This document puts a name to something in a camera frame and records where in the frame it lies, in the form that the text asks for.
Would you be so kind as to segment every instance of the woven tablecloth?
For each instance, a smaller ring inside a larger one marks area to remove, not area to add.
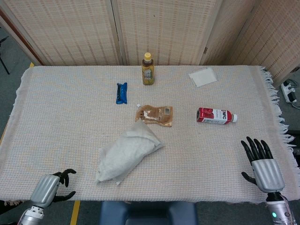
[[[217,82],[196,88],[188,74],[201,66],[157,66],[142,84],[140,67],[34,67],[25,71],[0,146],[0,199],[29,199],[43,174],[73,168],[72,199],[261,202],[242,171],[253,174],[240,143],[265,140],[285,180],[282,193],[300,198],[299,170],[270,74],[258,66],[212,66]],[[128,83],[127,105],[116,104],[117,83]],[[135,122],[137,104],[173,106],[173,126],[148,126],[165,147],[148,155],[122,181],[96,184],[99,148]],[[196,122],[198,107],[227,109],[238,121]]]

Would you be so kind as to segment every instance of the red bottle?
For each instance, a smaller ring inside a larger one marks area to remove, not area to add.
[[[228,110],[199,108],[197,111],[197,122],[226,124],[236,122],[238,116]]]

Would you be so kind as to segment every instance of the bottle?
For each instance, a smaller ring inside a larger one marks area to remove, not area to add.
[[[152,85],[154,83],[154,61],[149,52],[146,52],[142,60],[142,83]]]
[[[228,110],[199,108],[197,111],[197,122],[227,124],[236,122],[238,116]]]

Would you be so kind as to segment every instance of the white napkin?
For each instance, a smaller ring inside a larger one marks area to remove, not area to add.
[[[142,159],[164,145],[140,119],[114,143],[100,149],[97,183],[113,179],[117,185]]]
[[[192,79],[196,87],[201,87],[208,83],[217,81],[216,74],[210,67],[191,73],[189,74],[189,77]]]

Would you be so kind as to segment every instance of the silver robot hand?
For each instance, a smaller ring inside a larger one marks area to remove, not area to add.
[[[242,176],[258,186],[258,188],[268,193],[266,203],[275,225],[297,225],[288,200],[281,195],[280,191],[285,187],[280,169],[275,159],[273,159],[270,148],[267,143],[261,140],[261,143],[250,137],[247,137],[250,144],[241,141],[246,151],[247,157],[252,166],[255,178],[242,172]]]
[[[72,191],[66,196],[57,196],[56,191],[61,184],[69,185],[69,173],[76,173],[73,169],[67,169],[64,172],[57,172],[52,175],[44,175],[39,180],[34,189],[30,200],[32,202],[31,209],[27,209],[21,216],[18,225],[38,225],[44,217],[44,209],[52,202],[65,201],[75,195]]]

